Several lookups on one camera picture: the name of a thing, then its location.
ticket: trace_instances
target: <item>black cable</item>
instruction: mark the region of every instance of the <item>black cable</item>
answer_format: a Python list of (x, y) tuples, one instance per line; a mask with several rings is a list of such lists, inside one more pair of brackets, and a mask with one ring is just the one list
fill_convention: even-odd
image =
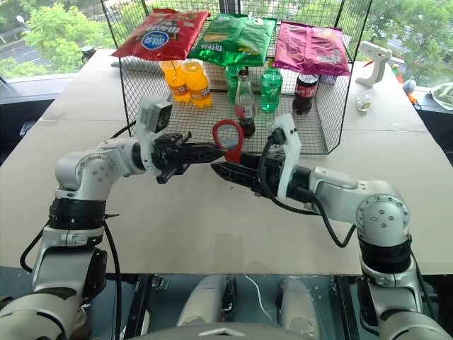
[[(45, 223), (44, 227), (46, 225), (48, 225), (50, 222), (50, 220), (47, 220), (47, 222)], [(33, 249), (33, 247), (37, 244), (37, 242), (40, 240), (40, 238), (42, 237), (42, 230), (44, 229), (44, 227), (40, 230), (40, 232), (38, 232), (38, 235), (35, 236), (35, 238), (32, 240), (32, 242), (27, 246), (27, 248), (25, 248), (25, 250), (23, 251), (22, 255), (21, 255), (21, 260), (20, 260), (20, 263), (21, 263), (21, 267), (24, 271), (27, 271), (29, 273), (31, 273), (33, 271), (32, 268), (30, 268), (28, 265), (27, 265), (27, 256), (28, 256), (28, 253), (30, 253), (30, 250)]]
[(116, 252), (116, 246), (113, 241), (112, 234), (108, 229), (107, 222), (104, 220), (102, 222), (104, 226), (105, 235), (107, 235), (108, 244), (110, 245), (110, 250), (112, 251), (113, 264), (115, 265), (115, 284), (116, 284), (116, 321), (115, 321), (115, 339), (120, 340), (121, 334), (121, 314), (122, 314), (122, 294), (121, 294), (121, 271), (120, 271), (120, 262), (118, 260), (118, 253)]
[[(317, 214), (315, 212), (312, 212), (312, 211), (296, 209), (296, 208), (293, 208), (293, 207), (291, 207), (289, 205), (286, 205), (286, 204), (280, 202), (278, 199), (276, 199), (274, 197), (272, 191), (270, 191), (269, 186), (268, 186), (268, 184), (266, 182), (266, 179), (265, 179), (265, 160), (266, 160), (266, 157), (267, 157), (267, 155), (269, 153), (270, 147), (272, 146), (273, 143), (274, 143), (274, 141), (270, 137), (268, 139), (268, 141), (266, 142), (266, 145), (264, 146), (263, 153), (261, 154), (261, 158), (260, 158), (260, 163), (258, 165), (258, 178), (260, 180), (261, 188), (264, 190), (264, 193), (266, 194), (267, 197), (270, 198), (270, 200), (272, 202), (274, 202), (276, 205), (278, 205), (279, 207), (281, 207), (283, 209), (286, 209), (286, 210), (291, 211), (293, 213), (298, 213), (298, 214), (303, 214), (303, 215), (319, 215), (319, 214)], [(343, 242), (341, 242), (338, 239), (338, 237), (335, 234), (335, 232), (333, 231), (332, 225), (331, 225), (330, 221), (328, 220), (326, 211), (324, 210), (324, 207), (323, 207), (321, 201), (311, 191), (304, 190), (304, 193), (306, 194), (307, 197), (309, 197), (311, 199), (311, 201), (318, 208), (318, 210), (319, 210), (319, 212), (321, 214), (321, 217), (322, 217), (322, 219), (324, 221), (324, 224), (326, 225), (327, 231), (330, 234), (330, 236), (332, 237), (332, 240), (340, 248), (345, 248), (348, 245), (348, 243), (349, 243), (349, 241), (350, 241), (350, 239), (352, 237), (352, 234), (355, 231), (356, 226), (352, 225), (352, 227), (349, 229), (348, 234), (346, 235), (345, 240)]]
[(360, 310), (359, 311), (359, 319), (360, 319), (360, 325), (362, 326), (362, 328), (367, 331), (368, 333), (371, 333), (375, 336), (379, 336), (379, 332), (374, 330), (373, 328), (371, 327), (368, 327), (366, 324), (365, 324), (365, 321), (363, 320), (363, 314), (362, 314), (362, 311)]
[(415, 258), (415, 255), (413, 254), (412, 250), (411, 250), (411, 255), (413, 257), (413, 260), (415, 261), (415, 268), (417, 270), (417, 278), (418, 278), (418, 281), (420, 282), (420, 286), (421, 286), (423, 294), (425, 296), (426, 303), (428, 304), (428, 310), (430, 311), (430, 316), (432, 319), (434, 319), (434, 312), (432, 309), (431, 297), (428, 292), (428, 288), (426, 287), (425, 281), (423, 280), (422, 272), (420, 270), (420, 267), (418, 266), (417, 259)]
[(121, 135), (124, 131), (126, 130), (129, 130), (132, 126), (135, 125), (135, 120), (133, 120), (132, 122), (130, 122), (129, 124), (127, 124), (126, 126), (122, 127), (120, 130), (118, 130), (112, 137), (111, 139), (113, 138), (116, 138), (118, 137), (119, 135)]

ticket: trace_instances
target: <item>road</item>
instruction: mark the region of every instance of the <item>road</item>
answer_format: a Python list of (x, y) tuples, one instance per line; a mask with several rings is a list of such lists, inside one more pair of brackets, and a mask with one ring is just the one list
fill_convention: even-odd
[(49, 60), (43, 59), (37, 50), (27, 46), (23, 40), (0, 47), (0, 59), (10, 57), (16, 59), (18, 63), (34, 62), (36, 65), (50, 64)]

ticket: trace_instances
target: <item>snack bag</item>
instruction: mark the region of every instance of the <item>snack bag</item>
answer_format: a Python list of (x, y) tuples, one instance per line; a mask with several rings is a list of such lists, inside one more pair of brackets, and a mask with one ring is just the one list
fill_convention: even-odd
[(302, 74), (350, 76), (341, 30), (282, 22), (274, 67)]
[(184, 60), (209, 14), (206, 11), (155, 9), (113, 56), (134, 55), (155, 61)]
[(276, 20), (219, 14), (190, 57), (219, 66), (263, 66)]

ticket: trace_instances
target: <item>plastic bottle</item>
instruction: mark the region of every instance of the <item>plastic bottle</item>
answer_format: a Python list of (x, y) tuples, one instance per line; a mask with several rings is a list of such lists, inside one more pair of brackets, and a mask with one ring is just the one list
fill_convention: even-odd
[(280, 92), (283, 85), (283, 77), (280, 70), (273, 67), (274, 59), (268, 62), (268, 68), (261, 76), (261, 109), (274, 112), (280, 102)]
[(196, 59), (187, 59), (182, 68), (192, 103), (199, 108), (211, 105), (210, 83), (205, 75), (202, 62)]
[(318, 76), (313, 74), (300, 74), (297, 77), (292, 110), (297, 115), (308, 113), (313, 105), (313, 98), (318, 88)]
[(180, 60), (159, 62), (159, 66), (165, 74), (165, 81), (175, 101), (188, 103), (190, 101), (190, 94), (185, 84), (185, 74), (181, 69), (181, 64), (182, 62)]
[(226, 88), (229, 100), (234, 103), (236, 92), (238, 90), (238, 72), (245, 69), (242, 66), (227, 66), (225, 67)]
[(250, 138), (255, 133), (255, 98), (246, 69), (238, 73), (238, 89), (234, 103), (234, 111), (242, 127), (243, 136)]

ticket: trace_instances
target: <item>pink chip bag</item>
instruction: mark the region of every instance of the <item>pink chip bag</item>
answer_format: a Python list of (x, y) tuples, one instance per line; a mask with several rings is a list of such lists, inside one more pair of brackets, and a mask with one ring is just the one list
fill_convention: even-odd
[(341, 30), (282, 22), (274, 67), (302, 74), (350, 76)]

